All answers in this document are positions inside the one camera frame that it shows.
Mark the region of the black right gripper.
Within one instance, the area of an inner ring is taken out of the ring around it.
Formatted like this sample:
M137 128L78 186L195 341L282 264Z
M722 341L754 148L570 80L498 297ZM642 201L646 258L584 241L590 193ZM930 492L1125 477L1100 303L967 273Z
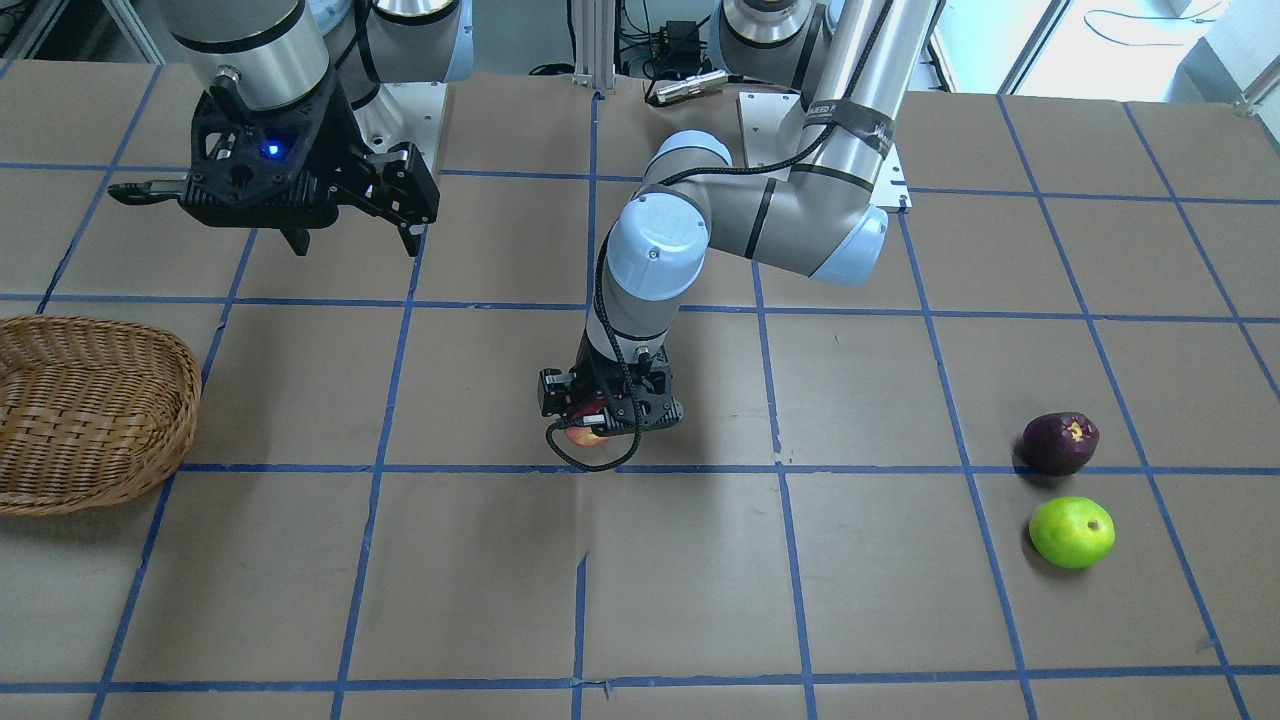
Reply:
M114 183L108 196L131 208L180 199L205 225L280 231L297 255L311 229L353 204L392 223L419 258L442 204L433 172L416 143L369 152L337 77L283 108L252 110L237 78L219 76L195 109L188 179Z

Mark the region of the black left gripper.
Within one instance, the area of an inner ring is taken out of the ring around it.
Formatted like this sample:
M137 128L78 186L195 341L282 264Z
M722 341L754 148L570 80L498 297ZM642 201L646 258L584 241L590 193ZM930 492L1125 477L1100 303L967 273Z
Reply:
M666 347L654 347L635 364L622 364L607 347L600 352L585 337L571 372L544 368L538 391L541 416L563 418L595 433L632 433L675 427L684 405L673 393L673 373Z

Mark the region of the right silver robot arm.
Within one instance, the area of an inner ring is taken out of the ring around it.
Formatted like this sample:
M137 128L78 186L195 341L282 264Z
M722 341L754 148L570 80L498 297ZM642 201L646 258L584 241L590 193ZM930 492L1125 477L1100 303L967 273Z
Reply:
M392 87L470 77L470 1L165 1L160 13L204 87L189 168L113 184L114 200L275 229L300 256L351 206L420 255L440 192Z

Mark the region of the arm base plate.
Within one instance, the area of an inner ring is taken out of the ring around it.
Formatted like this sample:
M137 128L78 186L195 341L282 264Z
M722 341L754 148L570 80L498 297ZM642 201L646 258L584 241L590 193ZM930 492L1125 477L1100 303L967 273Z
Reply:
M355 119L376 173L394 146L413 143L436 176L449 88L444 82L384 83L355 101Z
M739 92L737 106L746 165L765 167L797 151L804 113L796 94L744 90ZM881 163L870 201L886 211L900 211L913 204L896 147Z

